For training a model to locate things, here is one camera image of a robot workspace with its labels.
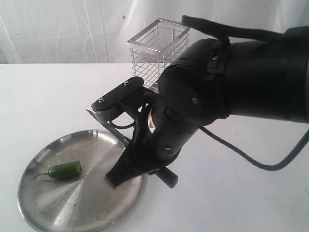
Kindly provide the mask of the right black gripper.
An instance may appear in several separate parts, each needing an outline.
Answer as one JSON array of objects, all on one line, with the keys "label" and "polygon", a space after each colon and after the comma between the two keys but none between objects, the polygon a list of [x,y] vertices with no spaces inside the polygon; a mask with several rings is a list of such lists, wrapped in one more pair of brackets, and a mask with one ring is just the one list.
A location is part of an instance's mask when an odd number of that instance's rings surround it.
[{"label": "right black gripper", "polygon": [[116,164],[105,174],[111,188],[171,164],[184,144],[198,130],[168,109],[155,95],[145,95],[128,145]]}]

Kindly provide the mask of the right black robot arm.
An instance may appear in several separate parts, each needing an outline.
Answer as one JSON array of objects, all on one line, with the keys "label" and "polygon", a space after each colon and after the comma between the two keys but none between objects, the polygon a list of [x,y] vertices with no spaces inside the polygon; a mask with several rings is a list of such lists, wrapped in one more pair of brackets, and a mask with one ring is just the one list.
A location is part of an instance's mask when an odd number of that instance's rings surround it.
[{"label": "right black robot arm", "polygon": [[170,188],[178,181],[167,166],[197,130],[230,115],[297,123],[309,121],[309,28],[295,27],[276,39],[192,44],[146,89],[120,104],[133,116],[132,140],[105,178],[112,188],[155,174]]}]

